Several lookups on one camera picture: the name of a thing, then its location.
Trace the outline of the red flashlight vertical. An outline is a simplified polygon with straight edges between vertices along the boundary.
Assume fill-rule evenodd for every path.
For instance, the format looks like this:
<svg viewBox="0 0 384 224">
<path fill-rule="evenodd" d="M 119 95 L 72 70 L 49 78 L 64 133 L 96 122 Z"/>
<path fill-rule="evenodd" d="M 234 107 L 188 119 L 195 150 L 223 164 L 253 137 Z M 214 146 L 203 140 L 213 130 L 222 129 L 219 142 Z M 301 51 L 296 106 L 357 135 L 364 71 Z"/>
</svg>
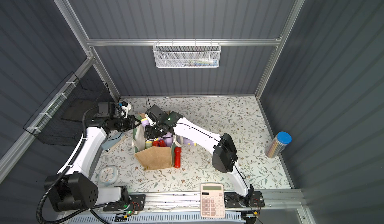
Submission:
<svg viewBox="0 0 384 224">
<path fill-rule="evenodd" d="M 167 147 L 167 144 L 162 139 L 158 141 L 158 145 L 159 145 L 159 147 Z"/>
<path fill-rule="evenodd" d="M 175 147 L 174 149 L 174 168 L 179 169 L 181 167 L 181 152 L 180 147 Z"/>
</svg>

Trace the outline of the pale green flashlight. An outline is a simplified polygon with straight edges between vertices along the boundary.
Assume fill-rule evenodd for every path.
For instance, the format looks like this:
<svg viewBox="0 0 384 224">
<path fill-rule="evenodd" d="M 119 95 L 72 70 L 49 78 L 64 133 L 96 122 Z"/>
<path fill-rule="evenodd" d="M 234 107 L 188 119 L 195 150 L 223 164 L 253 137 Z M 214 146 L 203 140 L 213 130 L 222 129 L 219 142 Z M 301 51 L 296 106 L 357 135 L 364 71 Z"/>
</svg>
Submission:
<svg viewBox="0 0 384 224">
<path fill-rule="evenodd" d="M 152 141 L 146 141 L 145 142 L 145 149 L 151 148 L 152 146 L 153 146 L 153 142 Z"/>
</svg>

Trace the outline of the purple flashlight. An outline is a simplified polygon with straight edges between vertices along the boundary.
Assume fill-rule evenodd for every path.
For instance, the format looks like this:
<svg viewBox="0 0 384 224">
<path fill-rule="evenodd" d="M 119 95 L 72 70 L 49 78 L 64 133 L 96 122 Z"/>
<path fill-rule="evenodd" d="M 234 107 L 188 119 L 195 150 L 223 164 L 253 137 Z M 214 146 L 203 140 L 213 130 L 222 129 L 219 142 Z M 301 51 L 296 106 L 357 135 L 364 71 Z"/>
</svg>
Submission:
<svg viewBox="0 0 384 224">
<path fill-rule="evenodd" d="M 185 137 L 183 137 L 182 143 L 185 145 L 197 146 L 197 144 L 194 141 L 192 141 L 188 138 L 185 138 Z"/>
</svg>

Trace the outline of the purple flashlight vertical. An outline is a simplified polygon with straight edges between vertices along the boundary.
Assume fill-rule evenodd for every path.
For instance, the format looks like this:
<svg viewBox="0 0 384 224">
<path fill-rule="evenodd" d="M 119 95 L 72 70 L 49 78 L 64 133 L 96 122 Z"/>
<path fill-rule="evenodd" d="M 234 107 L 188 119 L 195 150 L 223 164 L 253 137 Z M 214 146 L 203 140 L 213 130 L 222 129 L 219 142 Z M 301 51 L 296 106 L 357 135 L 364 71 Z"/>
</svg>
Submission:
<svg viewBox="0 0 384 224">
<path fill-rule="evenodd" d="M 143 119 L 141 119 L 141 124 L 142 124 L 142 126 L 143 127 L 146 127 L 146 126 L 150 126 L 151 124 L 150 124 L 150 122 L 149 122 L 149 120 L 147 119 L 147 118 L 143 118 Z"/>
</svg>

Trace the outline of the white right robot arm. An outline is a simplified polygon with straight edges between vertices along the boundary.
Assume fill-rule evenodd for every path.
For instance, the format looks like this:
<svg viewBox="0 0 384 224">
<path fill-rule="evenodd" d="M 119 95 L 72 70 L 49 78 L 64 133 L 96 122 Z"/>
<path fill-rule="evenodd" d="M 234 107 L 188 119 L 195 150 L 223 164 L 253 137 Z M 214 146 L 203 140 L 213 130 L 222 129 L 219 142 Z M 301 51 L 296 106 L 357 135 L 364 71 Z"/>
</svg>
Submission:
<svg viewBox="0 0 384 224">
<path fill-rule="evenodd" d="M 168 114 L 161 110 L 155 112 L 147 110 L 145 115 L 153 123 L 145 127 L 148 138 L 162 137 L 170 132 L 195 142 L 212 154 L 213 167 L 228 175 L 236 194 L 245 198 L 253 193 L 253 186 L 242 175 L 237 149 L 229 134 L 220 135 L 205 130 L 174 111 Z"/>
</svg>

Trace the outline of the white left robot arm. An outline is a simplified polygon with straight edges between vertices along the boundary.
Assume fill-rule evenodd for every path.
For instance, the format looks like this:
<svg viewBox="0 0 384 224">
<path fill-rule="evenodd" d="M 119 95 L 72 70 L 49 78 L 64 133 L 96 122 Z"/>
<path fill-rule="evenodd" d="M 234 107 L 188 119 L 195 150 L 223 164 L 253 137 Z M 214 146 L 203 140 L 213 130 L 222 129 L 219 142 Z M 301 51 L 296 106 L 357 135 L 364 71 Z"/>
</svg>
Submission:
<svg viewBox="0 0 384 224">
<path fill-rule="evenodd" d="M 126 188 L 98 187 L 91 178 L 108 135 L 112 131 L 132 130 L 139 126 L 139 120 L 129 115 L 127 118 L 94 118 L 84 124 L 85 131 L 67 162 L 56 175 L 46 178 L 45 198 L 56 212 L 108 204 L 129 205 L 131 198 Z"/>
</svg>

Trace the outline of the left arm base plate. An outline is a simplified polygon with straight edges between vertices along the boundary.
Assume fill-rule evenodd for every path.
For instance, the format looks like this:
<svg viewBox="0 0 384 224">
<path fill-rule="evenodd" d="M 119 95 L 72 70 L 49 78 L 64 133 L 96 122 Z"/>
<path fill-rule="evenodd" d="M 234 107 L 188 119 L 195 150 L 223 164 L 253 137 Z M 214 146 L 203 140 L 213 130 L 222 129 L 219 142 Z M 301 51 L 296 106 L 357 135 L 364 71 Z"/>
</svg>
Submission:
<svg viewBox="0 0 384 224">
<path fill-rule="evenodd" d="M 103 207 L 104 212 L 139 212 L 144 209 L 146 195 L 130 195 L 129 200 L 121 200 L 115 203 L 107 204 Z"/>
</svg>

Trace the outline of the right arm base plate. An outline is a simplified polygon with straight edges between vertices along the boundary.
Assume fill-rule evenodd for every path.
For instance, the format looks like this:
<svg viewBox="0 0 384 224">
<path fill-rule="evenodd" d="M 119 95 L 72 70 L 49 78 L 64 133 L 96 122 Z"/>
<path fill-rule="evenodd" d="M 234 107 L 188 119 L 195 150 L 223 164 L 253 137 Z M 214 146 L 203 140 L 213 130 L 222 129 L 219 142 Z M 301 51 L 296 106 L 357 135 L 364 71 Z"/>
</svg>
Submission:
<svg viewBox="0 0 384 224">
<path fill-rule="evenodd" d="M 261 192 L 254 191 L 250 197 L 242 197 L 235 192 L 225 192 L 225 207 L 233 208 L 252 208 L 260 209 L 265 207 L 265 201 Z"/>
</svg>

